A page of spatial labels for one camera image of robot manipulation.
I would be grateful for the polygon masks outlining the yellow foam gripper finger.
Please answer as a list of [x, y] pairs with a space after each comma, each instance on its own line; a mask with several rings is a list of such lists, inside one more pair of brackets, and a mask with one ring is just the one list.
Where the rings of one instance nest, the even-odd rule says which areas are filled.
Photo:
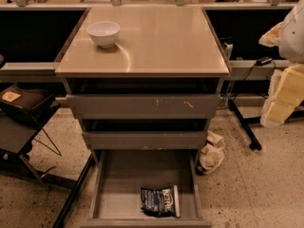
[[283, 22], [276, 24], [259, 43], [265, 47], [278, 47], [281, 57], [291, 64], [284, 70], [275, 69], [271, 77], [268, 99], [262, 107], [260, 123], [268, 128], [280, 126], [304, 101], [304, 58], [302, 32], [286, 30]]

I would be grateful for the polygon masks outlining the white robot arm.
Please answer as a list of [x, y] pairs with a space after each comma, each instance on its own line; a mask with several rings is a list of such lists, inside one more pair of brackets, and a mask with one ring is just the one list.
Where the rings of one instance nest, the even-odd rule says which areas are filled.
[[265, 47], [278, 47], [279, 55], [291, 62], [283, 71], [274, 71], [269, 97], [262, 108], [260, 123], [273, 128], [284, 124], [304, 101], [304, 0], [299, 0], [284, 20], [258, 42]]

